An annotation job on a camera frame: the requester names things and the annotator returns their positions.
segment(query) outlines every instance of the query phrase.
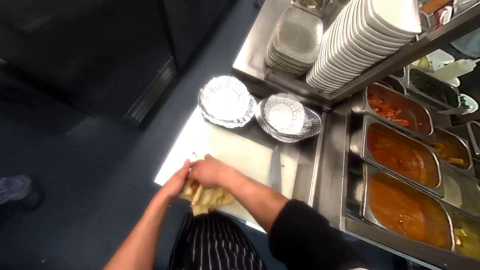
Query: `hand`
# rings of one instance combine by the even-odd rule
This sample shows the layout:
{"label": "hand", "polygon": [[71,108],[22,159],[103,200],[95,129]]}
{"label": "hand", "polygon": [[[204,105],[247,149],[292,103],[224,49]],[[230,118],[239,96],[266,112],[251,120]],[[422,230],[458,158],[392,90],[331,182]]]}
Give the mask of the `hand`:
{"label": "hand", "polygon": [[190,170],[190,160],[186,159],[183,166],[176,171],[170,179],[160,188],[158,193],[164,194],[169,198],[173,198],[183,189],[185,179]]}
{"label": "hand", "polygon": [[229,178],[229,175],[236,172],[234,168],[223,164],[209,154],[205,155],[204,160],[192,162],[191,167],[192,170],[188,178],[196,179],[206,188],[224,186],[223,184]]}

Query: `white cutting board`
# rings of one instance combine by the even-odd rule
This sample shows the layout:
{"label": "white cutting board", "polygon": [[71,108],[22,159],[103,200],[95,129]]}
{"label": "white cutting board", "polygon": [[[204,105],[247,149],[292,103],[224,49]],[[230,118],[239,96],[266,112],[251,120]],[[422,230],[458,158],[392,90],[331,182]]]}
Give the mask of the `white cutting board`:
{"label": "white cutting board", "polygon": [[[185,159],[195,161],[211,154],[243,174],[267,184],[272,149],[205,121],[198,108],[185,124],[167,159],[163,163],[155,183],[163,185],[180,168]],[[292,197],[297,160],[280,153],[282,163],[282,194]],[[255,219],[237,201],[219,210],[257,224]]]}

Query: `dark floor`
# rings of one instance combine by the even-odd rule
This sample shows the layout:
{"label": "dark floor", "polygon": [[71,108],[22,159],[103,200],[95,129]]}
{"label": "dark floor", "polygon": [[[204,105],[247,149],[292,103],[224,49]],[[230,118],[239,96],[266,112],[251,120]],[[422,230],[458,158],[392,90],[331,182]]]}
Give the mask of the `dark floor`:
{"label": "dark floor", "polygon": [[[38,175],[46,191],[44,204],[32,213],[13,208],[0,213],[7,217],[0,221],[0,269],[102,268],[160,188],[153,180],[193,111],[198,90],[213,76],[230,73],[257,13],[252,0],[234,4],[145,129],[94,116],[55,134],[0,115],[0,175]],[[181,201],[170,208],[157,269],[165,269],[186,211],[188,204]],[[284,269],[271,257],[266,236],[243,228],[269,267]],[[390,264],[382,250],[369,255]]]}

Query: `stack of plates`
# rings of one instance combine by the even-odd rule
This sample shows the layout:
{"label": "stack of plates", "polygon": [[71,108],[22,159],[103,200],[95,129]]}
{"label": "stack of plates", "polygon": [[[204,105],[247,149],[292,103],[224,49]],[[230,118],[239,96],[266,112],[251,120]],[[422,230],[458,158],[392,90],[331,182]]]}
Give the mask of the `stack of plates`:
{"label": "stack of plates", "polygon": [[420,32],[416,0],[351,0],[324,33],[306,81],[332,93]]}
{"label": "stack of plates", "polygon": [[323,129],[318,113],[290,94],[277,94],[260,101],[255,117],[265,132],[285,143],[315,136]]}
{"label": "stack of plates", "polygon": [[296,7],[288,8],[268,42],[266,64],[291,77],[301,76],[317,59],[322,33],[320,18]]}
{"label": "stack of plates", "polygon": [[253,118],[257,102],[237,78],[220,76],[200,89],[198,106],[210,122],[235,128],[244,126]]}

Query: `person's right hand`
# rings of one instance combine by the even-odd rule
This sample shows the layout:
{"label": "person's right hand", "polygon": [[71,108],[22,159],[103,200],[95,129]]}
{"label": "person's right hand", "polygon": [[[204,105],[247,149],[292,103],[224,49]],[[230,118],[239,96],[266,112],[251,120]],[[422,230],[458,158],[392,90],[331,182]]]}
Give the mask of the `person's right hand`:
{"label": "person's right hand", "polygon": [[192,162],[190,166],[192,170],[189,172],[188,178],[197,180],[206,188],[224,187],[225,180],[236,172],[234,168],[223,164],[210,154],[206,154],[204,160]]}

